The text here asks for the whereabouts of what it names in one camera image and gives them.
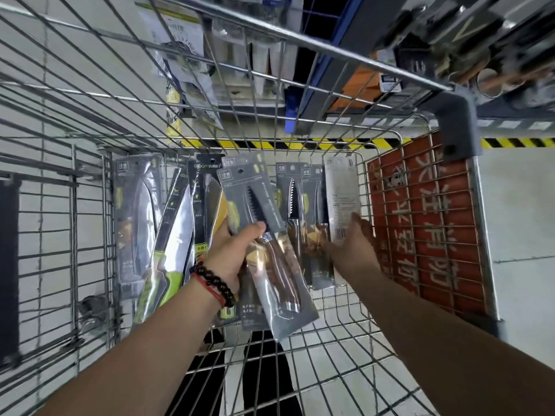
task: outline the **gray plastic corner cap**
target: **gray plastic corner cap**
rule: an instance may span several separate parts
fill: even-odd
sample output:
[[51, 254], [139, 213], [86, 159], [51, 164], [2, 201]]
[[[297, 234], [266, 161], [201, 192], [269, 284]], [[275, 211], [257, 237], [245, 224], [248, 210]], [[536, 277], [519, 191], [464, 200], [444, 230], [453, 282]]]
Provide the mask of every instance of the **gray plastic corner cap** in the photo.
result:
[[468, 88], [455, 86], [453, 91], [438, 92], [420, 104], [419, 109], [436, 116], [444, 161], [468, 159], [482, 154], [476, 104]]

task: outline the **red string bracelet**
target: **red string bracelet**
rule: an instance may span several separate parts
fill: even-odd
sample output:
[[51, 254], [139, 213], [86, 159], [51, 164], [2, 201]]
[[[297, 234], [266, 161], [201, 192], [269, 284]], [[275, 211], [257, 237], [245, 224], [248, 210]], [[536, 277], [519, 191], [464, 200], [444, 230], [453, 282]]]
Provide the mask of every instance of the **red string bracelet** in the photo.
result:
[[196, 273], [191, 274], [191, 279], [192, 278], [196, 279], [201, 285], [203, 285], [204, 288], [218, 300], [222, 308], [225, 306], [224, 297], [221, 294], [217, 293], [214, 289], [212, 289], [212, 287], [208, 286], [205, 279], [203, 279]]

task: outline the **hand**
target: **hand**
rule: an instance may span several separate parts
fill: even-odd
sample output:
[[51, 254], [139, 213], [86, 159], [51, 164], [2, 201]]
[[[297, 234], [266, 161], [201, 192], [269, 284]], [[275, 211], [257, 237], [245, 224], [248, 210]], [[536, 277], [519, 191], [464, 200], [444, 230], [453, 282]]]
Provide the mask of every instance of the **hand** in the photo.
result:
[[323, 242], [323, 249], [343, 278], [350, 282], [354, 277], [368, 271], [380, 273], [380, 264], [374, 252], [375, 239], [372, 225], [357, 213], [352, 213], [347, 237], [342, 245]]
[[214, 234], [212, 246], [206, 255], [204, 266], [221, 277], [234, 294], [239, 291], [237, 274], [245, 260], [246, 247], [266, 230], [263, 222], [248, 225], [236, 236], [229, 233], [227, 218]]

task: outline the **red sign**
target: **red sign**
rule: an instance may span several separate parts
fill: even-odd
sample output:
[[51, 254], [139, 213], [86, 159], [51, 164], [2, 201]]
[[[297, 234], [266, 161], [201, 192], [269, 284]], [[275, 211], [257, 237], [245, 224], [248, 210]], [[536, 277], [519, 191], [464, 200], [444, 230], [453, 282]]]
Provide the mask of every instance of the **red sign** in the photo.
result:
[[486, 314], [466, 160], [443, 163], [434, 133], [367, 166], [383, 273], [451, 312]]

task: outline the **shopping cart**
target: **shopping cart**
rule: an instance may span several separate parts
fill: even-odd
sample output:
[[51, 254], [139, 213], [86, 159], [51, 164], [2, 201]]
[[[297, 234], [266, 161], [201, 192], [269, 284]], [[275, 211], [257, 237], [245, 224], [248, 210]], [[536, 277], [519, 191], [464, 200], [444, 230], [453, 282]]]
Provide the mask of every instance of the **shopping cart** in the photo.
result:
[[[14, 273], [19, 338], [17, 353], [0, 367], [0, 414], [36, 411], [129, 332], [134, 305], [119, 300], [111, 200], [111, 159], [120, 155], [162, 153], [171, 175], [198, 152], [260, 149], [271, 176], [278, 161], [322, 163], [330, 156], [351, 156], [358, 168], [361, 213], [375, 226], [384, 272], [448, 312], [496, 317], [479, 173], [471, 158], [479, 149], [475, 117], [458, 89], [203, 0], [149, 0], [173, 42], [169, 45], [151, 42], [129, 0], [8, 1], [0, 4], [0, 177], [21, 184], [10, 196], [18, 213], [4, 217], [19, 222]], [[285, 79], [279, 71], [267, 74], [248, 63], [241, 68], [220, 62], [210, 54], [209, 38], [206, 55], [194, 55], [177, 44], [162, 19], [164, 11], [176, 7], [201, 15], [205, 33], [210, 19], [220, 18], [240, 27], [245, 41], [246, 30], [271, 36], [279, 62], [290, 45], [313, 51], [310, 76], [319, 59], [331, 56], [396, 76], [416, 90], [391, 107], [343, 95], [341, 88]], [[207, 105], [188, 102], [156, 61], [155, 50], [180, 58], [186, 68], [206, 63], [219, 76], [226, 102], [213, 104], [197, 77], [193, 83]], [[234, 101], [225, 78], [229, 70], [246, 75], [251, 107]], [[256, 107], [256, 78], [273, 88], [272, 107]], [[323, 110], [322, 118], [311, 120], [311, 133], [291, 136], [282, 129], [285, 87], [302, 89], [301, 105], [318, 92], [327, 101], [363, 103], [367, 113], [379, 107], [389, 113], [377, 125], [352, 125], [341, 116], [325, 120]], [[410, 113], [388, 120], [400, 110]], [[403, 121], [427, 120], [430, 115], [423, 111], [436, 114], [440, 132], [427, 126], [418, 138], [404, 138]], [[221, 129], [203, 119], [207, 112], [220, 117]], [[297, 125], [303, 118], [297, 113], [288, 120]], [[418, 203], [432, 206], [423, 209]], [[424, 215], [433, 215], [433, 222], [422, 220]], [[427, 237], [429, 230], [433, 237]], [[248, 409], [240, 394], [243, 351], [263, 339], [254, 341], [232, 324], [222, 330], [224, 342], [212, 339], [199, 351], [200, 359], [208, 352], [224, 357], [222, 364], [191, 372], [194, 380], [201, 372], [224, 369], [218, 386], [223, 405], [213, 414], [256, 412], [291, 396], [299, 398], [307, 415], [434, 414], [350, 287], [313, 296], [320, 319], [282, 343], [279, 353], [288, 359], [294, 391], [277, 391], [278, 400]]]

